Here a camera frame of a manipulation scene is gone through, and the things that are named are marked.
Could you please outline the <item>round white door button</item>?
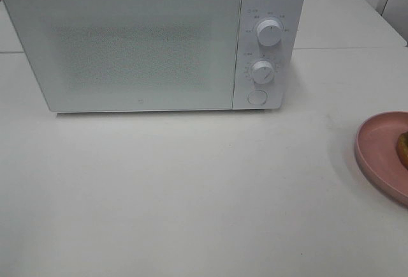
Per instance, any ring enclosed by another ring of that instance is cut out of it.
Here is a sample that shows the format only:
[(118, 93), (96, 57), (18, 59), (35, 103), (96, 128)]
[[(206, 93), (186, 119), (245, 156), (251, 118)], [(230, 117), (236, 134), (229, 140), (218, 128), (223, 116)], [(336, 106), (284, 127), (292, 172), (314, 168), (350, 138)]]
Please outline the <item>round white door button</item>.
[(268, 99), (268, 95), (263, 90), (254, 90), (249, 93), (247, 100), (251, 105), (264, 105)]

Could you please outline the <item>white microwave door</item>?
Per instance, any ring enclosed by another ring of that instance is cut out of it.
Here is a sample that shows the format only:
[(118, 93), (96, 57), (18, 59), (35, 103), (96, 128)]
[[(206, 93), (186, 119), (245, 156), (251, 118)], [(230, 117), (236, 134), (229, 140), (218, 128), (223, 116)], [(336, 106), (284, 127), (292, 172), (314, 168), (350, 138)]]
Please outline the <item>white microwave door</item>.
[(53, 112), (229, 109), (240, 0), (4, 0)]

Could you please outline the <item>pink round plate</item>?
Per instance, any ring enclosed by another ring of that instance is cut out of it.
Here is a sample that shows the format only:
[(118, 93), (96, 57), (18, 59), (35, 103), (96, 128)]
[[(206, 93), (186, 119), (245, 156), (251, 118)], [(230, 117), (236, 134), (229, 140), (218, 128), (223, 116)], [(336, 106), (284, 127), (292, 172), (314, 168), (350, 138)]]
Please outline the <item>pink round plate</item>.
[(407, 112), (376, 114), (358, 128), (354, 155), (363, 175), (391, 200), (407, 206), (407, 167), (400, 161), (397, 142), (407, 132)]

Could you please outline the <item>burger with lettuce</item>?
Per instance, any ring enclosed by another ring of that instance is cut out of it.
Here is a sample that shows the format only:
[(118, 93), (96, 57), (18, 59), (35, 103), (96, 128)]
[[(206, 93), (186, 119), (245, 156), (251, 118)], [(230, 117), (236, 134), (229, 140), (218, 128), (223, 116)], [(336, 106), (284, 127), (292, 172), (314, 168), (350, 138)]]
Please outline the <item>burger with lettuce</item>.
[(404, 132), (398, 136), (396, 151), (401, 164), (405, 168), (408, 168), (408, 132)]

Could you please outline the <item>upper white round knob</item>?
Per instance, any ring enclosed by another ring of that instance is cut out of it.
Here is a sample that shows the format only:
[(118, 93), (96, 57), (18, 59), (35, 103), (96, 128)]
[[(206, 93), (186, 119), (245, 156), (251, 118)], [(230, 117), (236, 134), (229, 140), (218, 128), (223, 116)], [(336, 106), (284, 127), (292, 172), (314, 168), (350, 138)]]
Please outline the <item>upper white round knob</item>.
[(260, 21), (255, 30), (258, 43), (264, 47), (272, 47), (280, 42), (284, 28), (279, 19), (268, 17)]

